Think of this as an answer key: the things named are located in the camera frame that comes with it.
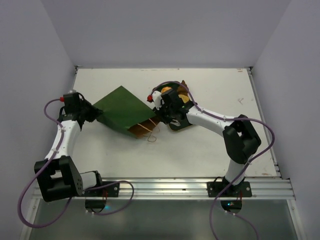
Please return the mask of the round yellow fake bun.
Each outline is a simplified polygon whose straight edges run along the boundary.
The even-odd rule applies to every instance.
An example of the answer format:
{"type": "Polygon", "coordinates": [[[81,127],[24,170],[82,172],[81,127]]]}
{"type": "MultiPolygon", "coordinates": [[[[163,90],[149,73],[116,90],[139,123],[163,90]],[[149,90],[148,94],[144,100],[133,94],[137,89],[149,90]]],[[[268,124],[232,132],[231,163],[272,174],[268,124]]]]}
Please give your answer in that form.
{"type": "Polygon", "coordinates": [[[161,89],[161,93],[163,94],[163,93],[165,93],[165,92],[167,92],[167,91],[169,91],[169,90],[171,90],[171,89],[172,89],[172,88],[169,87],[169,86],[163,87],[163,88],[161,89]]]}

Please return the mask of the green brown paper bag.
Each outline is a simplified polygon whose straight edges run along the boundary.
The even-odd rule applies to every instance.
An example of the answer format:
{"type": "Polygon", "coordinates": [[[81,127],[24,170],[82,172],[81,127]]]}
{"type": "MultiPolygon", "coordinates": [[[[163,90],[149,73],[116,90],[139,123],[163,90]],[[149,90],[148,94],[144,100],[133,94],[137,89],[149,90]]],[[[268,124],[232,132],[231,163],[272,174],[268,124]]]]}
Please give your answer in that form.
{"type": "Polygon", "coordinates": [[[153,110],[123,86],[119,86],[93,105],[102,111],[97,121],[106,127],[135,139],[157,140],[160,119],[153,110]]]}

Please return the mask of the metal tongs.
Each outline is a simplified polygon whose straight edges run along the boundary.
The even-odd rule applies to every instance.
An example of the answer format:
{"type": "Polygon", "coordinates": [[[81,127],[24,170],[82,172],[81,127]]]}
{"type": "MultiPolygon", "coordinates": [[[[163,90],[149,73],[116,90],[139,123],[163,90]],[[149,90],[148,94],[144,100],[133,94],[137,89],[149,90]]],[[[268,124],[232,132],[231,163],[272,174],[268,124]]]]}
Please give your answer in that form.
{"type": "Polygon", "coordinates": [[[174,126],[177,126],[177,127],[180,127],[181,126],[181,122],[178,121],[177,119],[173,119],[171,122],[170,122],[171,125],[174,125],[174,126]]]}

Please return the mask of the brown fake croissant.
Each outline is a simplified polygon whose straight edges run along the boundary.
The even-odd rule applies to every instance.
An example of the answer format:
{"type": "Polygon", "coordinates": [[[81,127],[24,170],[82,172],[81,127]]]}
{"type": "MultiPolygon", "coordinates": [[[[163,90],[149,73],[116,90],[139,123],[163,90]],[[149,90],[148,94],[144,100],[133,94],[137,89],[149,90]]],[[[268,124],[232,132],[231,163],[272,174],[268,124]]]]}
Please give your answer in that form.
{"type": "Polygon", "coordinates": [[[180,83],[180,91],[181,92],[187,92],[189,90],[188,85],[184,80],[181,81],[180,83]]]}

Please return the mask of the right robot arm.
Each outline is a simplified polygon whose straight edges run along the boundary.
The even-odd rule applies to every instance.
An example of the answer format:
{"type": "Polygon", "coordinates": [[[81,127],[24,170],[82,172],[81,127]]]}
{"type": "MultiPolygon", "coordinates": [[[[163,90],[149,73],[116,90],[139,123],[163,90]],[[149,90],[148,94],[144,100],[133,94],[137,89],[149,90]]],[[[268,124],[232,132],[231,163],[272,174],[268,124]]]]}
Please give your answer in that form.
{"type": "Polygon", "coordinates": [[[234,118],[227,121],[221,114],[198,109],[187,96],[179,97],[173,88],[165,92],[156,90],[147,99],[154,103],[153,111],[171,130],[200,126],[223,138],[230,162],[222,179],[222,189],[227,196],[235,196],[245,179],[241,171],[262,143],[250,121],[234,118]]]}

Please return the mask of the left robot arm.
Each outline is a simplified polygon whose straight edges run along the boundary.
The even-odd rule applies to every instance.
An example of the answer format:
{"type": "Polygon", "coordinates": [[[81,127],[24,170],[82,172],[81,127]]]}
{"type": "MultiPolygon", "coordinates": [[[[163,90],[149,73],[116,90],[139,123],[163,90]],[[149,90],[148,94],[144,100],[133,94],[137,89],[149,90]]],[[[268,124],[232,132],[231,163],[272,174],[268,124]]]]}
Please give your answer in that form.
{"type": "Polygon", "coordinates": [[[52,202],[80,197],[85,190],[92,196],[99,196],[104,190],[101,175],[96,170],[79,173],[72,155],[84,123],[92,123],[102,111],[77,91],[64,94],[58,100],[64,106],[56,119],[57,133],[53,145],[44,160],[34,164],[42,198],[52,202]]]}

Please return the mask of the dark green tray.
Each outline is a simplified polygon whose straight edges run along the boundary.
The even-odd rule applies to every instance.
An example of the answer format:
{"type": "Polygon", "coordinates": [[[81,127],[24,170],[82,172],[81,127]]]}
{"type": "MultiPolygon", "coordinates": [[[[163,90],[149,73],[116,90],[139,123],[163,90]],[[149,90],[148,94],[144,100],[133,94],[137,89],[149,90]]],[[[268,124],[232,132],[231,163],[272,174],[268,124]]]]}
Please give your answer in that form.
{"type": "Polygon", "coordinates": [[[192,126],[187,113],[194,106],[185,81],[166,81],[152,90],[148,100],[154,104],[152,111],[159,120],[178,132],[192,126]]]}

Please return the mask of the aluminium rail frame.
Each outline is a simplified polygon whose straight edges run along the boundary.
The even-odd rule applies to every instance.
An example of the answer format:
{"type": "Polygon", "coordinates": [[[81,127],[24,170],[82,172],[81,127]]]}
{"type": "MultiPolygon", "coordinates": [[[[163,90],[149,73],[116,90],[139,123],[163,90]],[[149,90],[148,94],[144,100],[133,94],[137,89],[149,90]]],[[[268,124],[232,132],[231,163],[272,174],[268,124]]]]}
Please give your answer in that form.
{"type": "MultiPolygon", "coordinates": [[[[262,119],[261,107],[248,68],[79,68],[73,88],[95,103],[117,87],[125,87],[145,101],[165,81],[185,81],[201,107],[228,116],[244,114],[262,119]]],[[[133,199],[125,210],[92,216],[73,206],[53,225],[74,225],[81,217],[81,238],[116,235],[121,239],[304,240],[295,194],[281,177],[273,151],[256,159],[246,173],[252,197],[243,198],[239,216],[226,213],[206,183],[219,180],[229,158],[223,139],[191,126],[174,132],[161,124],[156,140],[134,139],[97,121],[86,123],[73,144],[72,160],[80,172],[97,170],[107,181],[120,181],[114,207],[133,199]]]]}

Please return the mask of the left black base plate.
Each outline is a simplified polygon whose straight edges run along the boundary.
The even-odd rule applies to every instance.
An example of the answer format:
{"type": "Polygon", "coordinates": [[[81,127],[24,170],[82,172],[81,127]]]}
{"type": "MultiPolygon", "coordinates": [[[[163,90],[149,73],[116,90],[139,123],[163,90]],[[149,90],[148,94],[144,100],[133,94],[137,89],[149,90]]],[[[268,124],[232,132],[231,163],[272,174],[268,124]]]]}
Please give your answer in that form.
{"type": "Polygon", "coordinates": [[[102,181],[94,187],[89,188],[83,194],[84,197],[98,197],[98,198],[117,198],[119,196],[120,183],[117,181],[102,181]]]}

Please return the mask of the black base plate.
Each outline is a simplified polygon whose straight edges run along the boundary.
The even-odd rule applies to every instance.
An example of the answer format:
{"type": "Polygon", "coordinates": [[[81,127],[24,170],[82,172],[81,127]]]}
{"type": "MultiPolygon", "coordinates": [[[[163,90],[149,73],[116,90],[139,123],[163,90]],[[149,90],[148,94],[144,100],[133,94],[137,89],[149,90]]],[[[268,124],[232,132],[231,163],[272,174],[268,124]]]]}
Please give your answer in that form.
{"type": "Polygon", "coordinates": [[[229,182],[224,177],[216,177],[214,180],[206,183],[206,190],[209,198],[250,198],[253,196],[251,184],[249,181],[242,180],[238,185],[231,185],[222,193],[224,188],[227,187],[229,182]]]}
{"type": "Polygon", "coordinates": [[[84,197],[98,197],[98,198],[117,198],[119,196],[120,183],[117,181],[102,181],[94,187],[89,188],[83,194],[84,197]]]}

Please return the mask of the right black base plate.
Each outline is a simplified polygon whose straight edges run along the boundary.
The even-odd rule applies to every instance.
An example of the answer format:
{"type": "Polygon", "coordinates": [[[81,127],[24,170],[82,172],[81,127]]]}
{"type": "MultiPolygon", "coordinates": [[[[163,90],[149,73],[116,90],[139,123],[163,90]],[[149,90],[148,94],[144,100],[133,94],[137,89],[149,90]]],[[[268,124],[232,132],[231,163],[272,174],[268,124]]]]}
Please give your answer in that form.
{"type": "Polygon", "coordinates": [[[229,182],[224,177],[216,177],[214,180],[206,183],[206,190],[209,198],[250,198],[253,196],[251,184],[249,181],[242,180],[238,185],[231,185],[222,193],[224,188],[227,187],[229,182]]]}

